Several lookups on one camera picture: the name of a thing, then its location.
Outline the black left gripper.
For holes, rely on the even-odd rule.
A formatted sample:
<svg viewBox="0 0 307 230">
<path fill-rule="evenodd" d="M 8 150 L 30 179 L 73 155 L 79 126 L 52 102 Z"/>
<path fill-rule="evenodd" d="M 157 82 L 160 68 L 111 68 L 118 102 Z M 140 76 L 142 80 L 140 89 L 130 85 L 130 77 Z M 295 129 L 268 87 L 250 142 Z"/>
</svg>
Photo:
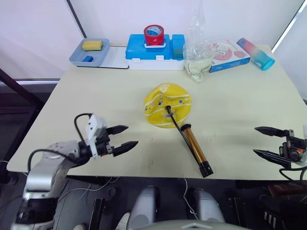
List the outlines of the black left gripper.
<svg viewBox="0 0 307 230">
<path fill-rule="evenodd" d="M 113 154 L 113 156 L 116 157 L 133 149 L 138 144 L 138 141 L 129 141 L 116 148 L 110 145 L 109 135 L 119 134 L 128 128 L 129 127 L 125 125 L 117 125 L 104 129 L 98 135 L 95 142 L 98 156 Z"/>
</svg>

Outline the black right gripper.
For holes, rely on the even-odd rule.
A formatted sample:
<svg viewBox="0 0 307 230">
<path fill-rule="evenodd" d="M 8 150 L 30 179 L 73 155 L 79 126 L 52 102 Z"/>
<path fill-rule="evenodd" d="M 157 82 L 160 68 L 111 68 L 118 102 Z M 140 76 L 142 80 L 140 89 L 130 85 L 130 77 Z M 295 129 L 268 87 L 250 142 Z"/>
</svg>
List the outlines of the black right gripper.
<svg viewBox="0 0 307 230">
<path fill-rule="evenodd" d="M 254 149 L 253 151 L 261 158 L 284 168 L 291 168 L 291 162 L 307 162 L 307 139 L 295 137 L 292 129 L 281 130 L 268 126 L 260 126 L 254 129 L 267 136 L 286 137 L 286 142 L 279 147 L 280 155 L 268 150 Z"/>
</svg>

